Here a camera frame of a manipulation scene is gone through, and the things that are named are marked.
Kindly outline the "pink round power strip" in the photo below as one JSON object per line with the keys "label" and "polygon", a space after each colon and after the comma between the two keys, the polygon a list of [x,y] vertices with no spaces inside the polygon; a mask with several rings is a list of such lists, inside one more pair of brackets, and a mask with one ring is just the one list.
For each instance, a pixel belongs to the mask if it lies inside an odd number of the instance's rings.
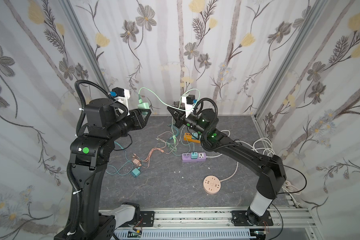
{"label": "pink round power strip", "polygon": [[204,191],[209,195],[217,194],[221,189],[221,181],[212,175],[209,175],[203,180]]}

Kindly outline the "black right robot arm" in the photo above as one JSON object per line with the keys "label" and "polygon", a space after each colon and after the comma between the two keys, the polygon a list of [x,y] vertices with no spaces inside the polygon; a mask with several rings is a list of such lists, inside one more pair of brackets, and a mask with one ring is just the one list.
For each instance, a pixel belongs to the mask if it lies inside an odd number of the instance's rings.
{"label": "black right robot arm", "polygon": [[250,225],[258,225],[287,180],[281,158],[276,155],[270,157],[257,153],[217,130],[219,119],[216,106],[188,116],[182,109],[178,110],[170,106],[167,110],[175,120],[176,127],[186,126],[201,134],[200,141],[205,151],[228,156],[259,177],[256,185],[257,192],[247,210],[247,222]]}

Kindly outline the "green charger plug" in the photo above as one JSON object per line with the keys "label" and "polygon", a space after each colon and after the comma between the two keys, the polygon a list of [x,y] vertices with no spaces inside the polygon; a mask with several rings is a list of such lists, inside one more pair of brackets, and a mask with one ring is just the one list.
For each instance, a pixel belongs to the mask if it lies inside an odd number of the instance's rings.
{"label": "green charger plug", "polygon": [[138,104],[138,109],[141,109],[141,110],[149,110],[150,109],[150,104],[147,103],[147,102],[140,102]]}

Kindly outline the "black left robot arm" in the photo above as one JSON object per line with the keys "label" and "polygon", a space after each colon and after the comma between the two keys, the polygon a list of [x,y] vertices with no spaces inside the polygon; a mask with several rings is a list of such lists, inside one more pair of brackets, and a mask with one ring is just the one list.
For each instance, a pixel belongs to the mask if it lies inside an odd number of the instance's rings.
{"label": "black left robot arm", "polygon": [[88,120],[83,128],[88,133],[78,133],[70,146],[67,176],[73,188],[71,205],[67,224],[55,235],[56,240],[109,240],[120,225],[137,222],[139,205],[121,205],[117,212],[122,220],[118,223],[115,214],[99,212],[100,195],[115,140],[143,129],[150,115],[150,109],[128,110],[108,98],[82,106],[82,116]]}

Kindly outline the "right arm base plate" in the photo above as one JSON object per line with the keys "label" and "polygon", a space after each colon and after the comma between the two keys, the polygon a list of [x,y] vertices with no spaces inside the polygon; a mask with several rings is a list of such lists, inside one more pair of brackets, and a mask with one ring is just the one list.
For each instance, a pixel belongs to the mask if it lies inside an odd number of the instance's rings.
{"label": "right arm base plate", "polygon": [[269,211],[265,211],[261,217],[252,212],[248,214],[247,211],[231,211],[231,214],[231,222],[235,227],[267,227],[274,225]]}

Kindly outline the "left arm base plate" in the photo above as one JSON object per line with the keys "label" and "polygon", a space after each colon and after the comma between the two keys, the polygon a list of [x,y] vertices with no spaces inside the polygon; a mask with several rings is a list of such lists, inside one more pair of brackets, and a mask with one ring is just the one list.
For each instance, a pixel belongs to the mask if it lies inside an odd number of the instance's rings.
{"label": "left arm base plate", "polygon": [[139,221],[133,225],[134,228],[153,227],[155,220],[154,211],[142,211],[140,212]]}

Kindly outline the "purple power strip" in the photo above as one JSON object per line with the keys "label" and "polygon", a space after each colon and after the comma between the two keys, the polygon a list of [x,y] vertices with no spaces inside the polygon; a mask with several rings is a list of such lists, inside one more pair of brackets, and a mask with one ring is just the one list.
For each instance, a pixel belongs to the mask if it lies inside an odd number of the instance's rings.
{"label": "purple power strip", "polygon": [[204,152],[191,152],[182,154],[183,163],[204,162],[206,159],[207,155]]}

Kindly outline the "orange power strip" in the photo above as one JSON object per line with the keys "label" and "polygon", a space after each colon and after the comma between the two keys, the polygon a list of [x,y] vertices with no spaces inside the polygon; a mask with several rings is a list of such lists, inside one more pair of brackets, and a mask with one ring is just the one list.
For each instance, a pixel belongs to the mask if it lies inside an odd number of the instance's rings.
{"label": "orange power strip", "polygon": [[190,133],[184,133],[184,141],[190,142],[190,143],[197,143],[197,144],[201,143],[201,141],[199,139],[197,139]]}

